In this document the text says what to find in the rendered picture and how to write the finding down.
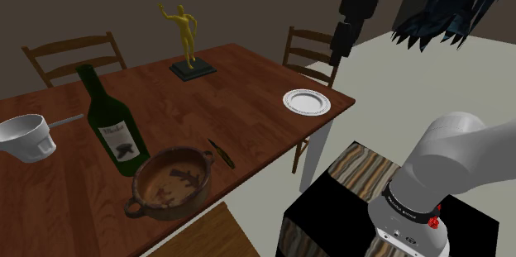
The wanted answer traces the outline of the brown two-handled clay bowl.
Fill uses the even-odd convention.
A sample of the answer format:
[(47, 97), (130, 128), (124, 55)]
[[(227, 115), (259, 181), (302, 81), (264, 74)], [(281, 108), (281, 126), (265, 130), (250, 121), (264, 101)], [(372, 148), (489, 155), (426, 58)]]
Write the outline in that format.
[(129, 218), (173, 221), (196, 212), (211, 190), (213, 153), (176, 146), (149, 158), (132, 180), (132, 197), (124, 212)]

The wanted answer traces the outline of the white saucepan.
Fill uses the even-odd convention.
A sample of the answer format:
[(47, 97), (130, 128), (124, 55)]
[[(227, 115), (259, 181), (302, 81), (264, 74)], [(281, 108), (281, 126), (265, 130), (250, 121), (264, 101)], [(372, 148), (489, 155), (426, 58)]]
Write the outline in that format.
[(56, 150), (50, 129), (83, 116), (79, 114), (50, 124), (39, 114), (13, 117), (0, 123), (0, 151), (5, 151), (27, 164), (45, 159)]

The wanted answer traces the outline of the dark spiky houseplant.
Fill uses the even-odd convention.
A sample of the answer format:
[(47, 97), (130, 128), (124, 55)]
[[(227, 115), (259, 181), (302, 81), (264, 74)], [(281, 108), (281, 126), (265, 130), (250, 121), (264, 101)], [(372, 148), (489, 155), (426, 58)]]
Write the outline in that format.
[(442, 34), (442, 41), (462, 46), (496, 0), (426, 0), (423, 10), (394, 28), (391, 40), (397, 44), (408, 41), (408, 47), (419, 43), (424, 50), (428, 43)]

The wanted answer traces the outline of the wooden dining table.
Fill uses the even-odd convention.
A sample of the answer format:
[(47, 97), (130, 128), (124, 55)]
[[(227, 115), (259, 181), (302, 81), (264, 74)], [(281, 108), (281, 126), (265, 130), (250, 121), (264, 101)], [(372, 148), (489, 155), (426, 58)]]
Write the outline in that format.
[[(105, 74), (106, 91), (131, 110), (151, 153), (185, 145), (215, 149), (235, 163), (213, 164), (214, 203), (352, 106), (353, 99), (239, 45), (203, 50), (216, 68), (183, 82), (171, 59)], [(291, 112), (283, 96), (310, 89), (331, 109), (317, 117)], [(41, 114), (56, 122), (84, 114), (90, 97), (81, 82), (0, 100), (0, 121)], [(24, 164), (0, 152), (0, 257), (137, 257), (181, 221), (128, 218), (131, 180), (119, 174), (84, 117), (51, 130), (55, 152)]]

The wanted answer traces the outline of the golden figure on dark base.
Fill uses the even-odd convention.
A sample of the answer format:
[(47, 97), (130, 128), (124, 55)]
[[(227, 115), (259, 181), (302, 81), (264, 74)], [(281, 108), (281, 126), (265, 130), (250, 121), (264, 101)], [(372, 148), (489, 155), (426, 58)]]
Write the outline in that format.
[(198, 28), (196, 19), (192, 15), (185, 13), (182, 5), (177, 6), (177, 15), (168, 15), (162, 3), (158, 3), (158, 7), (164, 18), (174, 21), (179, 28), (180, 43), (184, 50), (184, 60), (172, 64), (170, 71), (183, 82), (215, 73), (217, 71), (215, 67), (194, 54), (194, 39)]

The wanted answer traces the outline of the white plate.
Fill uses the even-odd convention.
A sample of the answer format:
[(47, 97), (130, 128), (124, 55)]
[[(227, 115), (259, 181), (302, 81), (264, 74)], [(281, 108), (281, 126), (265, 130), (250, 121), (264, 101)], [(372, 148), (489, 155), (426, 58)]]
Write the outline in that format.
[(323, 94), (310, 89), (294, 89), (283, 96), (283, 104), (296, 114), (317, 117), (331, 109), (330, 100)]

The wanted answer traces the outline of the dark green folding knife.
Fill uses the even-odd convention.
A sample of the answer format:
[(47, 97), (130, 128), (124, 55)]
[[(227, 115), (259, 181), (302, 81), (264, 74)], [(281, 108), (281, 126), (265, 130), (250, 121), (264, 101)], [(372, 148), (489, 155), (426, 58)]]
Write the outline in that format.
[(220, 157), (226, 162), (226, 164), (231, 168), (236, 168), (234, 162), (232, 161), (231, 157), (216, 143), (214, 143), (212, 140), (208, 139), (209, 143), (215, 148), (217, 153), (220, 155)]

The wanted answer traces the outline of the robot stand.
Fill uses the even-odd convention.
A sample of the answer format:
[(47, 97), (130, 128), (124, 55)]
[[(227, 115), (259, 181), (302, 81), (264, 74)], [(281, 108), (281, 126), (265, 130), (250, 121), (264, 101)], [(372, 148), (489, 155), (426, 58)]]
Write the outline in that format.
[[(379, 238), (368, 216), (399, 166), (353, 142), (284, 212), (275, 257), (411, 257)], [(461, 200), (442, 201), (449, 257), (496, 257), (499, 222)]]

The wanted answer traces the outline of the green wine bottle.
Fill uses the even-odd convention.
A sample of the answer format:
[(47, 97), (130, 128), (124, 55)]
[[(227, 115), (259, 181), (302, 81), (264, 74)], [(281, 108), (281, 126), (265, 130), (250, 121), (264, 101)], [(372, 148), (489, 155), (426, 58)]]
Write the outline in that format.
[(132, 177), (150, 153), (129, 108), (107, 94), (91, 64), (82, 64), (76, 71), (91, 97), (89, 125), (118, 172)]

